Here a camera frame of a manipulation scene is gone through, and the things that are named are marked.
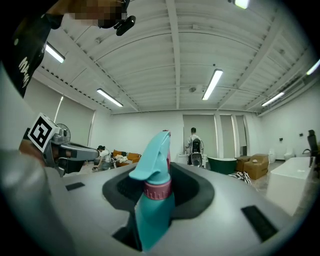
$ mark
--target black chair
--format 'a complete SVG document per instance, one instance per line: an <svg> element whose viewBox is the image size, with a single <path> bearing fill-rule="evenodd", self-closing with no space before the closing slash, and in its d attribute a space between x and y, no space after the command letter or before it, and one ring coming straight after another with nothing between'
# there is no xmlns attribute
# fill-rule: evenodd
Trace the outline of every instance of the black chair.
<svg viewBox="0 0 320 256"><path fill-rule="evenodd" d="M310 146L310 154L312 157L317 157L318 155L318 145L317 138L314 130L309 130L309 136L307 137L309 146Z"/></svg>
<svg viewBox="0 0 320 256"><path fill-rule="evenodd" d="M191 164L195 167L202 166L202 155L201 155L201 140L195 138L192 141L192 152L190 155Z"/></svg>
<svg viewBox="0 0 320 256"><path fill-rule="evenodd" d="M314 170L318 172L318 178L320 176L319 174L319 164L320 164L320 154L319 154L319 148L317 145L317 138L314 130L309 130L309 136L307 137L308 143L310 146L310 156L315 157L315 168Z"/></svg>

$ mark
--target black slot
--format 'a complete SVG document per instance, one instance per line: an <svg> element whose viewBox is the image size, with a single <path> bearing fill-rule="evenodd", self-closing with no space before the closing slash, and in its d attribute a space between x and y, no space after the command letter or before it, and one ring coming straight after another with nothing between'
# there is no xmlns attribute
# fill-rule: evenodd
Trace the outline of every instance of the black slot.
<svg viewBox="0 0 320 256"><path fill-rule="evenodd" d="M70 191L70 190L75 190L75 189L81 188L84 185L85 184L83 184L82 182L77 182L77 183L73 183L70 185L66 185L65 188L66 188L66 190Z"/></svg>
<svg viewBox="0 0 320 256"><path fill-rule="evenodd" d="M250 222L252 228L262 242L268 240L278 232L278 230L256 206L248 206L242 208L241 211L246 219Z"/></svg>
<svg viewBox="0 0 320 256"><path fill-rule="evenodd" d="M112 237L137 251L142 251L141 241L138 235L136 218L133 213L130 214L126 226L121 227L116 233L112 235Z"/></svg>

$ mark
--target spray bottle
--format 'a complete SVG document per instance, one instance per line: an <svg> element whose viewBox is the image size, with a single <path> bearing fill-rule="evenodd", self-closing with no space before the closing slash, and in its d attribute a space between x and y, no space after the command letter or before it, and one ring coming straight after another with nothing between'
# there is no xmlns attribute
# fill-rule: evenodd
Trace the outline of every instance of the spray bottle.
<svg viewBox="0 0 320 256"><path fill-rule="evenodd" d="M145 181L135 210L139 238L144 252L149 251L169 228L170 215L175 208L169 174L170 132L158 133L146 147L132 179Z"/></svg>

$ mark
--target man in white shirt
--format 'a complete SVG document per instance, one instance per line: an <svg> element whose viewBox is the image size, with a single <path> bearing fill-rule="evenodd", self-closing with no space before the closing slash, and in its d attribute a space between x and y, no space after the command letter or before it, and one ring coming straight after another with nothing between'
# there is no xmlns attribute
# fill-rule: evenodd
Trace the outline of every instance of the man in white shirt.
<svg viewBox="0 0 320 256"><path fill-rule="evenodd" d="M201 145L200 145L200 150L203 148L203 143L202 143L202 140L201 138L196 135L196 131L197 129L192 127L191 128L191 136L188 138L187 140L187 145L185 146L187 149L189 149L189 157L188 157L188 165L191 165L191 154L192 154L192 143L195 139L199 139L201 141Z"/></svg>

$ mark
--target orange sofa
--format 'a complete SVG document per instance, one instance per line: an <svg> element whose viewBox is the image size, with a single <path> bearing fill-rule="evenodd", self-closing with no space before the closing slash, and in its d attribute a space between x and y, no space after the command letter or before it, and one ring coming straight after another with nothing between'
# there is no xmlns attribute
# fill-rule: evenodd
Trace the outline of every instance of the orange sofa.
<svg viewBox="0 0 320 256"><path fill-rule="evenodd" d="M125 162L116 162L116 166L117 167L121 167L121 166L127 166L130 164L134 164L139 162L141 155L137 154L137 153L130 153L130 152L123 152L123 151L118 151L118 150L114 150L113 151L113 156L117 156L117 155L122 155L122 156L126 156L128 158L128 161Z"/></svg>

